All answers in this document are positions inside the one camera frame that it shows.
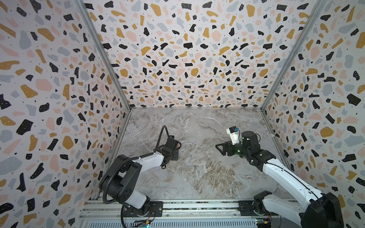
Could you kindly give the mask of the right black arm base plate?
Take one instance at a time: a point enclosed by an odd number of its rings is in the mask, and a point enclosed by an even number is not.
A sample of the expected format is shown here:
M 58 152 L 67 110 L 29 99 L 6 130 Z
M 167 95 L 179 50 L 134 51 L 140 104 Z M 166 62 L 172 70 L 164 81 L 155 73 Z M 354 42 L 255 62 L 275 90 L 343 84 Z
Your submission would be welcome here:
M 254 201 L 253 200 L 239 200 L 238 201 L 238 211 L 241 216 L 278 216 L 273 212 L 262 211 L 260 213 L 255 212 Z

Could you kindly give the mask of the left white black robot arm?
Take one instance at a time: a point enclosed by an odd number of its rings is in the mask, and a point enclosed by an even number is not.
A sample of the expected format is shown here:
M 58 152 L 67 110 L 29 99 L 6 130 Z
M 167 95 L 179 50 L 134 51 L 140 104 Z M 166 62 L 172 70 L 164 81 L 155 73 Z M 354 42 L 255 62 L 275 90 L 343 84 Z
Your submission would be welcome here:
M 158 145 L 151 153 L 116 157 L 99 183 L 103 203 L 117 202 L 145 214 L 149 209 L 150 198 L 136 190 L 139 175 L 155 167 L 165 168 L 170 161 L 178 160 L 181 147 L 181 142 L 169 136 L 165 144 Z

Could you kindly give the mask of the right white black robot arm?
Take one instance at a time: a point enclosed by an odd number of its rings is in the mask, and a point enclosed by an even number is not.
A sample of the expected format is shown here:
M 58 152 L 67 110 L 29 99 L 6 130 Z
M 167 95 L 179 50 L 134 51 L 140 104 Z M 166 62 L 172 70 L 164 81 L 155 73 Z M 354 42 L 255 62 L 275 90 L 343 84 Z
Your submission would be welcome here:
M 259 216 L 275 213 L 302 228 L 343 228 L 345 226 L 338 197 L 324 194 L 281 163 L 274 154 L 260 147 L 260 136 L 253 131 L 227 129 L 230 141 L 215 147 L 223 156 L 238 155 L 274 179 L 296 200 L 279 198 L 269 191 L 254 196 L 253 212 Z

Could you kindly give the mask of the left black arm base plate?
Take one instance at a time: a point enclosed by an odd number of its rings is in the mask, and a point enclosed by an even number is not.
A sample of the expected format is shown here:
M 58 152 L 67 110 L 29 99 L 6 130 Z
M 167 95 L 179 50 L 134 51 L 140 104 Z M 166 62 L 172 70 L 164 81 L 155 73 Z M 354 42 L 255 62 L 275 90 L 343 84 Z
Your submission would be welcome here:
M 133 206 L 124 207 L 121 215 L 124 218 L 134 217 L 162 217 L 163 214 L 163 202 L 162 201 L 149 201 L 145 203 L 140 209 Z

